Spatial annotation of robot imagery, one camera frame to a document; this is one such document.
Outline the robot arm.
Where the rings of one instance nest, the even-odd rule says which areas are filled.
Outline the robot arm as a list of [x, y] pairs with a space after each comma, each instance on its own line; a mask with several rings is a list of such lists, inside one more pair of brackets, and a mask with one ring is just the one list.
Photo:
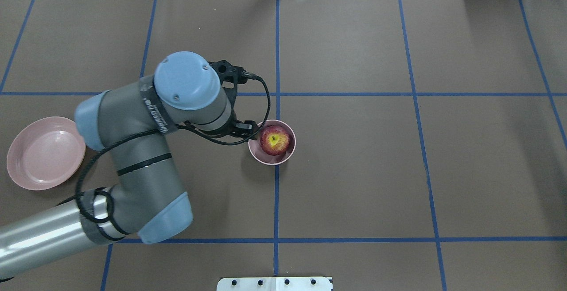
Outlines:
[[255, 138], [260, 127], [234, 110], [238, 86], [249, 80], [271, 97], [243, 67], [178, 51], [138, 82], [80, 103], [77, 130], [97, 153], [70, 198], [1, 228], [1, 281], [130, 234], [153, 244], [188, 228], [192, 207], [166, 135], [187, 130], [224, 145], [226, 136], [237, 138], [233, 145]]

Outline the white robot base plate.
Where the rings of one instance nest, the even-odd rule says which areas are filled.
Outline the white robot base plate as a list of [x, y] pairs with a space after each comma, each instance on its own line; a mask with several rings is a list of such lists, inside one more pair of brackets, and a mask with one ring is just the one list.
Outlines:
[[331, 277], [226, 277], [218, 281], [217, 291], [333, 291]]

